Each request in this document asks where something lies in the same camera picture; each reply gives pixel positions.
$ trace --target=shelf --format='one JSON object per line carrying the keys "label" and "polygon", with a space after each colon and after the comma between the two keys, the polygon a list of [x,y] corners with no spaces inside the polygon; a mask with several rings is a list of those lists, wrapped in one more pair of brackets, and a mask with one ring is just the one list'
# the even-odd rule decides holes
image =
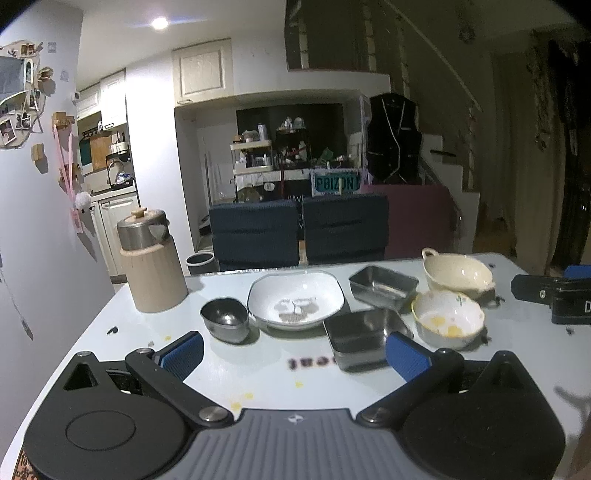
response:
{"label": "shelf", "polygon": [[248,167],[244,170],[234,170],[234,176],[238,177],[240,175],[250,175],[251,173],[266,173],[268,171],[273,171],[273,166],[264,165],[262,167]]}
{"label": "shelf", "polygon": [[265,148],[271,146],[271,140],[259,140],[258,142],[233,143],[230,150],[253,150],[254,148]]}

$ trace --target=stainless steel bowl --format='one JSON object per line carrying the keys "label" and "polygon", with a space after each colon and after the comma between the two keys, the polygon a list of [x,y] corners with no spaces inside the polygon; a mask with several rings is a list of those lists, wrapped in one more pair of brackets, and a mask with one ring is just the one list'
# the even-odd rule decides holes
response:
{"label": "stainless steel bowl", "polygon": [[250,332],[248,310],[237,299],[208,301],[201,309],[205,326],[215,338],[227,343],[241,343]]}

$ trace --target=metal rectangular container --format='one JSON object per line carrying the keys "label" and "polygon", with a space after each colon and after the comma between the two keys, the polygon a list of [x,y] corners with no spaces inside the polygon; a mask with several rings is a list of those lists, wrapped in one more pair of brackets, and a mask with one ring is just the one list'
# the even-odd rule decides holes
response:
{"label": "metal rectangular container", "polygon": [[324,321],[324,328],[341,370],[384,362],[386,339],[392,332],[413,338],[400,315],[391,309],[334,315]]}
{"label": "metal rectangular container", "polygon": [[349,277],[357,300],[397,312],[417,291],[418,280],[387,268],[369,265]]}

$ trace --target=cutting board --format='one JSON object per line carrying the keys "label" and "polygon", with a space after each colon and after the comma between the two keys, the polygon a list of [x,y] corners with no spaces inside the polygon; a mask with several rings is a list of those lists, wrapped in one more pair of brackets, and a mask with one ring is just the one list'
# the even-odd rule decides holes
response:
{"label": "cutting board", "polygon": [[109,147],[111,146],[111,136],[92,137],[90,139],[90,155],[92,156],[92,170],[100,170],[107,168],[107,161],[105,157],[111,153]]}

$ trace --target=blue chair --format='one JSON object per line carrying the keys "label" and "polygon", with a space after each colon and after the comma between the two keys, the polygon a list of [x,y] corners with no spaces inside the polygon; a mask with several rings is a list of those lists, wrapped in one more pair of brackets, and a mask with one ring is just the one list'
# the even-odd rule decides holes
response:
{"label": "blue chair", "polygon": [[375,194],[305,198],[306,256],[310,265],[384,259],[388,199]]}
{"label": "blue chair", "polygon": [[221,203],[209,209],[220,271],[294,267],[300,262],[295,200]]}

